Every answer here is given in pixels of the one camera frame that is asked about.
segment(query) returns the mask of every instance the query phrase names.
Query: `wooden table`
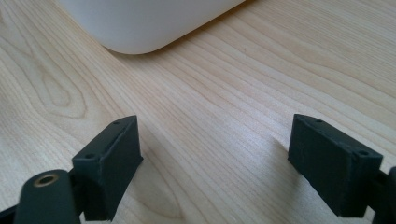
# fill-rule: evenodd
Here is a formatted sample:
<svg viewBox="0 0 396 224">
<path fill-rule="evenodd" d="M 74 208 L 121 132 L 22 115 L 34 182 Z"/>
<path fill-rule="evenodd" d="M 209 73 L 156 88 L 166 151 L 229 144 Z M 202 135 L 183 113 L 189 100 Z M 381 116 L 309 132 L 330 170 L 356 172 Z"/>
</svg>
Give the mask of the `wooden table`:
<svg viewBox="0 0 396 224">
<path fill-rule="evenodd" d="M 145 158 L 114 223 L 370 223 L 336 217 L 287 161 L 295 113 L 396 165 L 396 2 L 246 2 L 146 55 L 100 46 L 56 1 L 0 2 L 0 210 L 109 122 Z"/>
</svg>

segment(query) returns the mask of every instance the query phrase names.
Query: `white container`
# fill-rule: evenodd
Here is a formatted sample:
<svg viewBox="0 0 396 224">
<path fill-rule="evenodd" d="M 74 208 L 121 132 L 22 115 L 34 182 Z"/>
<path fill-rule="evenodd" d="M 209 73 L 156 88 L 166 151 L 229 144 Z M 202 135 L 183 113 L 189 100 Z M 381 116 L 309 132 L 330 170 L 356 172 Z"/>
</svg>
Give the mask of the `white container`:
<svg viewBox="0 0 396 224">
<path fill-rule="evenodd" d="M 106 48 L 141 54 L 159 49 L 244 0 L 59 0 Z"/>
</svg>

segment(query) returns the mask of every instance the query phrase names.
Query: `white object's rounded corner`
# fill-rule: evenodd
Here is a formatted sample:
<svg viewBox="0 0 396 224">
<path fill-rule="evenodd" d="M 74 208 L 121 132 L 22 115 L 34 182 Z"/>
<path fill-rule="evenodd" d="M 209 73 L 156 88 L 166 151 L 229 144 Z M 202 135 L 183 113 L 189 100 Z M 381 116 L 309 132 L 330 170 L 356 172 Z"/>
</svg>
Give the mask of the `white object's rounded corner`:
<svg viewBox="0 0 396 224">
<path fill-rule="evenodd" d="M 59 0 L 104 47 L 125 54 L 160 49 L 244 0 Z"/>
</svg>

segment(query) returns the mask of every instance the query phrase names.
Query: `light wood tabletop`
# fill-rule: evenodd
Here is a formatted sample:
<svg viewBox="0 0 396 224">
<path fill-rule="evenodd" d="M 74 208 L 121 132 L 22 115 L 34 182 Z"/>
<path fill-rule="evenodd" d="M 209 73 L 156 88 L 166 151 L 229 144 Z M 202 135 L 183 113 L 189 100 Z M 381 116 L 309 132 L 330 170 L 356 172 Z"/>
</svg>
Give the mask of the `light wood tabletop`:
<svg viewBox="0 0 396 224">
<path fill-rule="evenodd" d="M 249 1 L 145 55 L 103 48 L 56 1 L 5 0 L 0 78 L 0 210 L 131 115 L 144 161 L 114 223 L 370 223 L 288 162 L 296 113 L 396 165 L 394 0 Z"/>
</svg>

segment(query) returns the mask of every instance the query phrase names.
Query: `wood grain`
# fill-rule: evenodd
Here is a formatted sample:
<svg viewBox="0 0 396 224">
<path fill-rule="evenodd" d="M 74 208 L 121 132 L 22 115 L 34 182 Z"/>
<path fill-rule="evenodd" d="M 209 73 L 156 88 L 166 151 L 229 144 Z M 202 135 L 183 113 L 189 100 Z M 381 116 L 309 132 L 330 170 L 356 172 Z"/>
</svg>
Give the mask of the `wood grain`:
<svg viewBox="0 0 396 224">
<path fill-rule="evenodd" d="M 56 1 L 1 1 L 0 210 L 136 114 L 145 160 L 114 223 L 370 223 L 370 209 L 336 217 L 288 163 L 292 115 L 377 150 L 388 172 L 395 62 L 393 0 L 249 1 L 135 56 L 104 49 Z"/>
</svg>

